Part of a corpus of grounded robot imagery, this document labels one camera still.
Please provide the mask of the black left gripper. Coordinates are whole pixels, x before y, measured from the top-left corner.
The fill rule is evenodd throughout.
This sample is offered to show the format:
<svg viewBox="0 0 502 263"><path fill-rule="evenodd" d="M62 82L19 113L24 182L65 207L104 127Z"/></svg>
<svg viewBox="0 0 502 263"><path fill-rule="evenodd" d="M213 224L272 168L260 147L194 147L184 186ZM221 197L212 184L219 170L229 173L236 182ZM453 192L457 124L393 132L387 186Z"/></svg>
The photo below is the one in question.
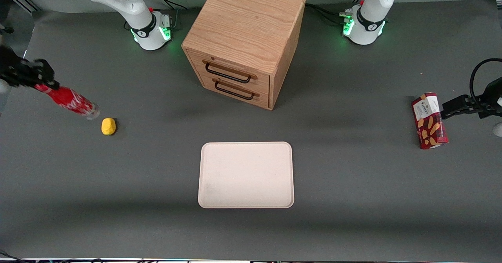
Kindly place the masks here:
<svg viewBox="0 0 502 263"><path fill-rule="evenodd" d="M501 107L502 95L502 79L496 79L489 83L481 95L476 95L472 98L469 95L463 94L450 101L442 104L441 117L447 120L450 117L470 114L473 110L478 114L479 118L489 116L502 116Z"/></svg>

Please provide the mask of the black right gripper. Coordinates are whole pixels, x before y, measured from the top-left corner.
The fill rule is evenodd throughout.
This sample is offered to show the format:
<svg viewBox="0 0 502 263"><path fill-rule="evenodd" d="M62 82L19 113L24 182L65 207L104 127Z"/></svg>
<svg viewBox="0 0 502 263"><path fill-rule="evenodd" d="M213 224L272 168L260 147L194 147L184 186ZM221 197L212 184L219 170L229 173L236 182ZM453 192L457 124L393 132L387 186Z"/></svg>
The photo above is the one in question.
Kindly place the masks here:
<svg viewBox="0 0 502 263"><path fill-rule="evenodd" d="M12 49L2 45L0 47L1 79L12 87L34 87L36 78L32 69L26 64L27 60L19 57ZM39 91L59 90L60 84L54 80L54 70L45 59L35 59L35 69L39 79Z"/></svg>

